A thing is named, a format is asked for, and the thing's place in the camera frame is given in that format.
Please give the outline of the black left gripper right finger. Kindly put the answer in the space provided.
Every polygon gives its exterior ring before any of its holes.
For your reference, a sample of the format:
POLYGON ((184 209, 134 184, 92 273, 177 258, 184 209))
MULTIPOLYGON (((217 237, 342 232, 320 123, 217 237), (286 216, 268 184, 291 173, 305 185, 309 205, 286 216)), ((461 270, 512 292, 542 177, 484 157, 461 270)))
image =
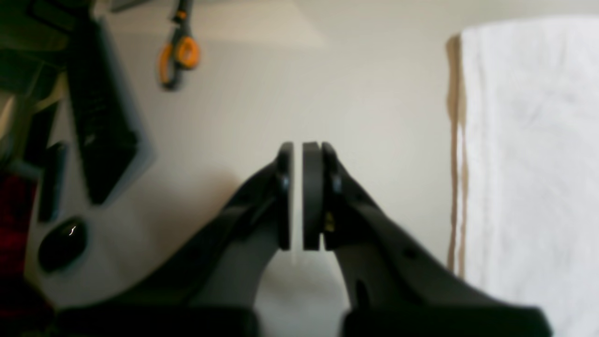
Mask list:
POLYGON ((497 300, 439 263, 349 175, 328 142, 302 145, 303 248, 334 253, 351 308, 342 337, 550 337, 537 307, 497 300))

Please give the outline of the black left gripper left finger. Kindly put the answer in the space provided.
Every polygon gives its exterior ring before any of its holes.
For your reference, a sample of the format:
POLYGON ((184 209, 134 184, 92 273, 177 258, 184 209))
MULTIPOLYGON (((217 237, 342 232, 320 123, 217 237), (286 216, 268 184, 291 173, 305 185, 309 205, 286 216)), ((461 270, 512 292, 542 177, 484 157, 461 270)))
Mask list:
POLYGON ((161 267, 118 296, 60 312, 58 337, 258 337, 261 277, 291 243, 293 143, 161 267))

